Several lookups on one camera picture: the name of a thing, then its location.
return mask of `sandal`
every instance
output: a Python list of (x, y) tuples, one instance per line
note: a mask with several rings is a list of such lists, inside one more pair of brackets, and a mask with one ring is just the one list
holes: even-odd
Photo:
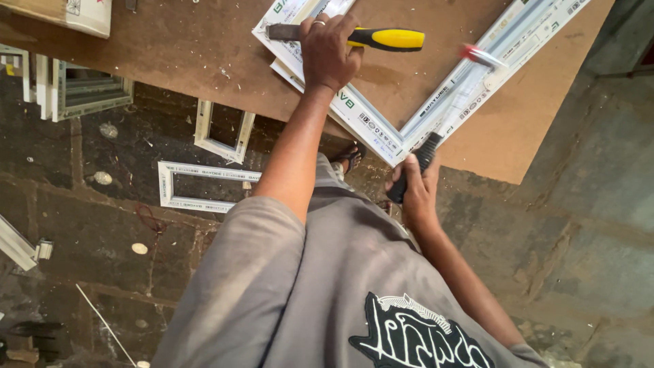
[[(355, 152), (350, 153), (352, 151), (352, 148), (356, 147), (357, 150)], [(368, 153), (368, 148), (366, 145), (363, 143), (355, 142), (346, 149), (344, 149), (338, 156), (336, 156), (331, 162), (337, 161), (337, 160), (342, 160), (342, 159), (347, 159), (349, 161), (349, 164), (347, 165), (347, 171), (344, 174), (349, 173), (352, 171), (354, 168), (354, 159), (360, 154), (361, 159), (363, 160), (364, 157), (366, 157), (366, 154)]]

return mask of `wooden table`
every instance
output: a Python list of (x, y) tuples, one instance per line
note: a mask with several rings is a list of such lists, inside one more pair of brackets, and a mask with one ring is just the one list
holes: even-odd
[[(353, 84), (400, 127), (456, 65), (458, 46), (475, 43), (509, 3), (358, 0), (351, 12), (365, 26), (411, 27), (427, 38), (412, 54), (367, 50)], [(443, 164), (520, 183), (612, 4), (592, 0), (560, 30), (443, 144)], [(287, 121), (300, 95), (250, 33), (270, 5), (138, 0), (132, 13), (118, 0), (108, 40), (11, 14), (0, 19), (0, 43)]]

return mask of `foot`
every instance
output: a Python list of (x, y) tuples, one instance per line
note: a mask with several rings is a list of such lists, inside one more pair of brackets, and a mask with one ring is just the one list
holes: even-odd
[(361, 162), (361, 153), (358, 152), (359, 147), (356, 145), (351, 145), (347, 150), (343, 151), (339, 157), (331, 162), (340, 162), (343, 165), (343, 173), (350, 172), (352, 169), (355, 169), (359, 166)]

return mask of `chisel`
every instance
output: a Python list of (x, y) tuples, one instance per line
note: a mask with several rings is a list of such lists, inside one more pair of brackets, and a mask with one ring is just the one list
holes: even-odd
[[(269, 39), (299, 41), (300, 26), (271, 24), (266, 26)], [(370, 46), (384, 51), (413, 52), (422, 50), (424, 33), (405, 28), (356, 28), (347, 38), (349, 46)]]

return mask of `stone floor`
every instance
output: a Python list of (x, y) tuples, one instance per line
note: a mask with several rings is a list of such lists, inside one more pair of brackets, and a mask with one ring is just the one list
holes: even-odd
[[(624, 44), (604, 30), (598, 43), (591, 54)], [(584, 367), (654, 367), (654, 77), (595, 79), (602, 62), (591, 55), (581, 68), (521, 185), (442, 168), (437, 209), (536, 350)], [(52, 123), (22, 101), (20, 81), (0, 77), (0, 213), (30, 242), (55, 244), (28, 272), (0, 253), (0, 330), (64, 323), (74, 352), (64, 367), (129, 365), (75, 284), (132, 358), (149, 361), (220, 228), (223, 215), (158, 207), (157, 161), (260, 171), (283, 127), (257, 117), (243, 165), (228, 164), (192, 144), (197, 100), (143, 84), (136, 94), (129, 107)], [(238, 116), (217, 105), (212, 136), (233, 139)], [(101, 135), (108, 122), (117, 138)], [(321, 151), (347, 144), (324, 136)], [(112, 183), (98, 183), (98, 171)], [(381, 201), (387, 171), (369, 156), (346, 181)], [(250, 193), (186, 175), (175, 190)], [(150, 252), (134, 253), (136, 242)]]

